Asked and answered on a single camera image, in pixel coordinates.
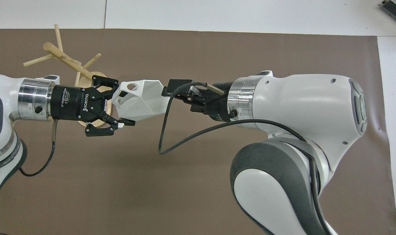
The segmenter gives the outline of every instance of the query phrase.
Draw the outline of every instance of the white 3d-printed object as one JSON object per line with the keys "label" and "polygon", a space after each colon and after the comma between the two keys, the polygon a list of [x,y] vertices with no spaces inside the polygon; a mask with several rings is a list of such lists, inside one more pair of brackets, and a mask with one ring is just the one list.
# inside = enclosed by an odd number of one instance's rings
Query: white 3d-printed object
{"label": "white 3d-printed object", "polygon": [[166,112],[169,98],[163,97],[159,80],[121,82],[113,95],[120,118],[140,121]]}

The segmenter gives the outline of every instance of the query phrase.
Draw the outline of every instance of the screw hole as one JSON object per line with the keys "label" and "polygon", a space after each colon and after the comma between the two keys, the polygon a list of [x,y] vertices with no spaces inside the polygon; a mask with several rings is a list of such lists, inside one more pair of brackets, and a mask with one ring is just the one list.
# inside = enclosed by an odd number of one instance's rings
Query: screw hole
{"label": "screw hole", "polygon": [[37,113],[37,114],[41,113],[42,111],[43,111],[43,108],[40,107],[40,106],[37,106],[37,107],[34,108],[34,112]]}
{"label": "screw hole", "polygon": [[135,91],[137,90],[137,86],[133,83],[130,83],[129,85],[127,85],[127,89],[129,89],[130,91]]}

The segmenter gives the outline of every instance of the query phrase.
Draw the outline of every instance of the brown mat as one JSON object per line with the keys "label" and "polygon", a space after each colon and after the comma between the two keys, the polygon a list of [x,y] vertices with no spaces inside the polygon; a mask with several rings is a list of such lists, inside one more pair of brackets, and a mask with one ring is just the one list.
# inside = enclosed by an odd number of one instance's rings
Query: brown mat
{"label": "brown mat", "polygon": [[[274,76],[331,73],[365,91],[368,129],[342,159],[322,197],[326,219],[340,234],[396,234],[377,38],[265,33],[98,29],[61,30],[65,52],[120,81],[171,78],[233,81],[272,70]],[[75,72],[49,60],[43,43],[54,30],[0,30],[0,73],[10,77]],[[224,128],[166,156],[157,152],[163,116],[124,127],[111,137],[85,137],[77,122],[60,121],[56,153],[32,178],[16,173],[0,191],[0,232],[21,234],[262,234],[234,201],[229,182],[235,154],[265,140],[262,131]],[[180,101],[169,117],[165,146],[218,124]],[[50,153],[51,122],[19,121],[28,146],[24,169],[38,170]]]}

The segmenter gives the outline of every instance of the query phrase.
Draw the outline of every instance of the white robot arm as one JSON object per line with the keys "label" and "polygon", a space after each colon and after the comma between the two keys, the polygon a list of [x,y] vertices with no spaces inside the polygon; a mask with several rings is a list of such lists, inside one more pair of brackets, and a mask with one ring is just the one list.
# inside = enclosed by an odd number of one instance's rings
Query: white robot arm
{"label": "white robot arm", "polygon": [[[234,82],[203,84],[207,89],[188,85],[192,80],[171,80],[166,87],[158,81],[130,82],[138,87],[129,90],[117,80],[93,77],[94,87],[112,88],[103,93],[60,86],[57,80],[0,75],[0,187],[25,160],[25,145],[12,128],[15,120],[82,120],[88,124],[87,136],[112,135],[124,125],[164,113],[169,104],[166,120],[171,100],[177,98],[190,104],[192,112],[225,122],[223,126],[238,123],[267,132],[267,140],[237,153],[230,175],[241,209],[267,234],[336,234],[321,215],[318,195],[366,129],[363,91],[353,80],[328,74],[276,78],[263,71]],[[150,87],[143,94],[139,91],[145,84]],[[103,112],[111,97],[120,119]],[[110,128],[89,125],[97,119]]]}

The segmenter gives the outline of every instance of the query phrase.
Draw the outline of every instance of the robotiq logo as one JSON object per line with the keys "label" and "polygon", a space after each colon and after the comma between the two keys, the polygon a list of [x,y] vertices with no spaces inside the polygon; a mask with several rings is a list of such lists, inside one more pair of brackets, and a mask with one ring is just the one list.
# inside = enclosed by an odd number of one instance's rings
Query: robotiq logo
{"label": "robotiq logo", "polygon": [[89,94],[85,94],[85,100],[84,100],[84,108],[82,109],[83,111],[87,112],[88,111],[88,97]]}

